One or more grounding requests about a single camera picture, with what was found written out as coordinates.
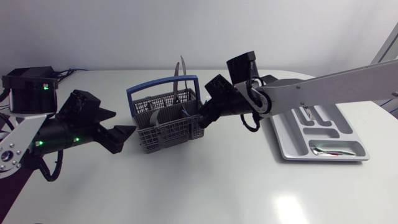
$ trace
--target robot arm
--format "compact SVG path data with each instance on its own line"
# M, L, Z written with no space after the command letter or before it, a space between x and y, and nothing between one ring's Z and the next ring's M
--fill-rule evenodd
M100 108L101 100L81 90L73 91L55 114L58 83L52 73L51 67L18 68L2 78L7 93L3 97L10 93L10 111L0 114L0 128L7 124L10 130L0 132L0 179L25 167L39 169L46 180L54 181L64 149L96 141L115 154L136 130L135 126L102 127L100 122L116 113ZM11 117L15 117L15 127ZM58 152L53 174L42 159L51 152Z
M204 117L201 127L207 127L220 116L232 114L253 113L257 123L260 118L300 106L383 100L398 96L398 60L309 80L278 80L270 75L259 77L255 59L254 52L248 52L227 62L232 84L221 75L206 84L212 99L199 110Z

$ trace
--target white wall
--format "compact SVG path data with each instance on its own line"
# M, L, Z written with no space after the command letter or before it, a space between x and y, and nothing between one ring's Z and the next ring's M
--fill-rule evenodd
M51 65L226 68L255 50L259 68L310 75L371 62L398 21L396 0L3 0L0 74Z

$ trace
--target blue basket handle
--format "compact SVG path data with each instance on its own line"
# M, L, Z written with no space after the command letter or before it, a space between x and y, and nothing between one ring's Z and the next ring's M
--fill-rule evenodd
M152 80L152 81L145 82L140 85L136 85L131 88L128 88L127 89L127 100L129 101L131 116L135 117L135 115L136 115L134 112L134 105L132 103L132 97L131 97L131 95L133 93L141 91L141 90L145 90L146 88L149 88L152 86L164 84L164 83L189 81L189 80L194 82L196 98L198 101L200 101L199 81L198 81L198 77L196 75L184 75L184 76L180 76L180 77L160 78L158 80Z

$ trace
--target gray plastic basket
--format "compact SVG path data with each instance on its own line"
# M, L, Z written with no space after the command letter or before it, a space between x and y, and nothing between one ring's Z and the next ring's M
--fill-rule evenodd
M172 92L132 100L131 95L137 91L163 83L184 80L194 81L196 93L192 89L179 90L177 92L179 103L174 103L175 95ZM186 75L154 80L127 90L131 116L137 125L141 145L145 147L147 153L175 146L189 139L203 137L204 129L198 125L198 120L201 118L197 114L198 108L201 106L198 86L196 76ZM151 125L151 116L158 110L156 124Z

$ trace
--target cutlery tray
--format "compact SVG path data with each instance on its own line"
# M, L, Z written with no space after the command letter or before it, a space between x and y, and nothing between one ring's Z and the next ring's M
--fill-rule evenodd
M303 161L367 161L370 159L338 105L295 108L271 118L282 157ZM355 153L334 155L315 150L344 150Z

